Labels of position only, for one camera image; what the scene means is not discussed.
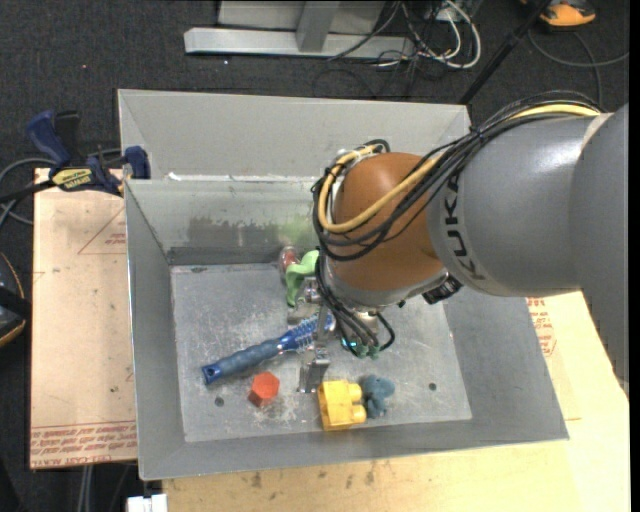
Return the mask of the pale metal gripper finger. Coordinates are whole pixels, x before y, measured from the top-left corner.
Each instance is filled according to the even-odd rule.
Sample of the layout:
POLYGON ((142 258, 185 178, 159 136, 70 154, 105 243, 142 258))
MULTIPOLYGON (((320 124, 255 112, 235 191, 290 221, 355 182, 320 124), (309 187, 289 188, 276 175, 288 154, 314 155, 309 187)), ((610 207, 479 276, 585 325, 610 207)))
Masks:
POLYGON ((287 314, 289 324, 299 324, 301 321, 317 314, 320 309, 321 296, 312 286, 302 287, 294 296, 294 304, 287 314))
POLYGON ((327 348, 314 348, 304 352, 299 373, 298 391, 314 393, 322 383, 331 364, 327 348))

